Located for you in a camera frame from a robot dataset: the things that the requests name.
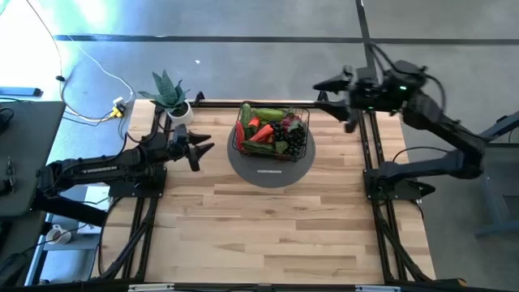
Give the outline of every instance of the wire basket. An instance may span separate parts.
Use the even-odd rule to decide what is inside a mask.
[[[308,111],[308,109],[301,109],[301,108],[297,108],[297,107],[283,106],[283,105],[277,105],[277,104],[271,104],[271,103],[263,103],[263,102],[254,102],[254,101],[244,101],[242,103],[242,105],[244,103],[249,104],[252,109],[261,109],[261,108],[279,109],[279,110],[292,109],[294,115],[298,115],[299,117],[301,117],[301,121],[302,121],[303,127],[304,127],[304,143],[303,143],[303,145],[301,145],[301,150],[299,151],[297,156],[289,155],[287,153],[277,154],[277,153],[256,152],[256,151],[246,150],[245,148],[240,150],[240,149],[238,149],[238,145],[237,145],[237,142],[236,142],[236,128],[234,128],[233,139],[232,139],[232,141],[233,141],[232,146],[233,146],[233,148],[235,150],[238,150],[242,155],[252,155],[252,156],[257,156],[257,157],[269,157],[269,158],[274,158],[274,159],[278,159],[278,160],[294,161],[294,162],[296,162],[299,159],[304,158],[306,156],[306,154],[307,154],[307,145],[308,145],[308,127],[310,125],[310,112]],[[237,119],[237,121],[240,121],[241,117],[242,117],[242,106],[240,106],[240,110],[238,111],[238,119]]]

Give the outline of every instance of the white cable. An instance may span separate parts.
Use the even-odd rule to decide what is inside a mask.
[[[36,11],[36,9],[34,9],[34,7],[32,6],[32,4],[29,2],[29,0],[25,0],[25,2],[31,7],[32,11],[34,12],[34,14],[36,14],[36,16],[38,17],[38,19],[40,20],[41,24],[43,24],[45,30],[49,33],[50,35],[50,38],[52,39],[53,43],[54,43],[54,46],[56,47],[56,52],[58,53],[58,59],[59,59],[59,75],[62,76],[63,73],[62,73],[62,56],[59,52],[59,48],[58,48],[58,43],[56,42],[56,40],[54,39],[54,36],[52,34],[52,32],[49,30],[49,28],[47,27],[47,25],[45,24],[45,22],[43,21],[43,19],[40,17],[40,15],[38,14],[38,12]],[[89,54],[87,54],[87,52],[85,52],[83,49],[81,49],[80,46],[77,46],[78,49],[81,50],[81,52],[83,52],[83,54],[85,54],[87,57],[89,57],[92,61],[94,61],[98,66],[99,68],[103,71],[103,73],[107,74],[108,76],[112,77],[112,78],[115,78],[119,81],[121,81],[126,87],[128,87],[128,89],[130,89],[130,98],[128,98],[127,101],[125,101],[126,103],[128,102],[131,102],[134,98],[135,98],[135,93],[133,91],[133,89],[131,88],[130,85],[128,85],[123,79],[121,79],[120,77],[117,77],[116,75],[112,75],[110,74],[109,72],[107,72],[103,66],[101,66],[101,64],[96,61],[96,59],[94,59],[92,56],[90,56]],[[69,114],[73,114],[79,118],[82,118],[83,120],[85,121],[88,121],[88,122],[105,122],[105,121],[108,121],[110,119],[112,119],[112,117],[108,117],[108,118],[88,118],[88,117],[85,117],[83,116],[82,114],[79,114],[78,112],[76,112],[75,110],[73,110],[65,101],[65,99],[63,98],[63,90],[65,88],[63,87],[62,88],[62,81],[59,81],[59,98],[61,99],[61,101],[65,104],[66,108],[70,111],[70,112],[67,112]]]

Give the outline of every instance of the gray floor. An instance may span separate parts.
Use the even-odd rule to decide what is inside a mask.
[[[54,34],[102,33],[153,36],[360,37],[354,0],[32,0]],[[519,38],[514,0],[363,0],[371,37]],[[52,41],[24,1],[11,1],[0,17],[0,74],[5,85],[32,85],[42,99],[57,100],[58,58]],[[136,90],[153,91],[151,71],[168,70],[186,88],[208,98],[315,99],[313,83],[343,64],[366,65],[362,44],[60,41],[63,74],[73,71],[65,98],[84,114],[101,116],[127,89],[104,75],[77,48]],[[384,45],[392,59],[430,68],[448,93],[447,114],[472,131],[519,109],[519,48],[477,45]],[[433,97],[437,89],[428,85]],[[449,148],[433,135],[403,126],[408,147]],[[91,128],[63,121],[50,160],[117,152],[117,121]],[[418,161],[436,157],[410,152]],[[465,278],[471,286],[519,289],[519,244],[514,234],[474,238],[488,223],[475,181],[424,179],[437,192],[424,199],[425,224],[438,278]],[[49,254],[43,278],[86,277],[83,252]]]

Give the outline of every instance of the wooden tabletop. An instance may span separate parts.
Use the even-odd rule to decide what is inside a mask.
[[[153,109],[149,101],[135,102],[132,136],[149,133]],[[346,134],[337,120],[311,110],[312,168],[291,186],[265,189],[245,182],[229,163],[227,139],[237,115],[238,109],[195,109],[189,129],[212,135],[215,147],[200,161],[200,172],[191,172],[187,159],[166,164],[145,280],[382,283],[358,131]],[[405,147],[400,121],[386,114],[377,118],[384,155],[392,157]],[[406,160],[405,154],[399,156],[398,161]],[[102,244],[105,268],[128,240],[134,207],[135,199],[125,198],[109,217]],[[395,201],[395,212],[402,244],[434,277],[420,212],[404,201]],[[396,275],[391,248],[389,254]],[[138,259],[136,252],[134,265]]]

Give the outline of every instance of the fruit basket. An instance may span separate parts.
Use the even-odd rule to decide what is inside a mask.
[[[276,104],[244,101],[233,133],[242,155],[298,161],[307,154],[310,112]]]

